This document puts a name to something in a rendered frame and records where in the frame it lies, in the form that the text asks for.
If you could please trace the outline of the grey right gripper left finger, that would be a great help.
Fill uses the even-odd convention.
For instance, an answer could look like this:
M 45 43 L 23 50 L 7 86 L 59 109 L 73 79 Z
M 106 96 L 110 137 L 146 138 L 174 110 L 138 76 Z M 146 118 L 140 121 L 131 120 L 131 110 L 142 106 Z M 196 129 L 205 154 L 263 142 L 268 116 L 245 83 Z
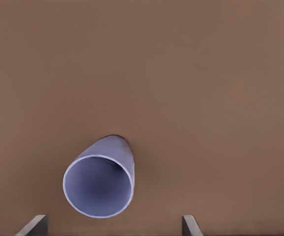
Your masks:
M 48 216 L 35 216 L 14 236 L 48 236 Z

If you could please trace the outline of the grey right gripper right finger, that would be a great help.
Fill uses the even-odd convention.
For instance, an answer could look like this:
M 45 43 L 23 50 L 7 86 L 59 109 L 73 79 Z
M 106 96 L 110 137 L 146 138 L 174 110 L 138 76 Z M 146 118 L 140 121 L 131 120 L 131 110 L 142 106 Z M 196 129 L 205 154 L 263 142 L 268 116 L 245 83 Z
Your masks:
M 202 231 L 192 215 L 182 216 L 182 236 L 203 236 Z

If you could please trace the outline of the lavender blue cup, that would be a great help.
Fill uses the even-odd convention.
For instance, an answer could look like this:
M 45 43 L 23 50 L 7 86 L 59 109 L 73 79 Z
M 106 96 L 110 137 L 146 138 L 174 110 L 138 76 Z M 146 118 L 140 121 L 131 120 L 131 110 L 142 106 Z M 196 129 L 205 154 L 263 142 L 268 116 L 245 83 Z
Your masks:
M 91 218 L 110 218 L 130 204 L 135 163 L 127 139 L 108 135 L 85 149 L 66 169 L 63 192 L 69 204 Z

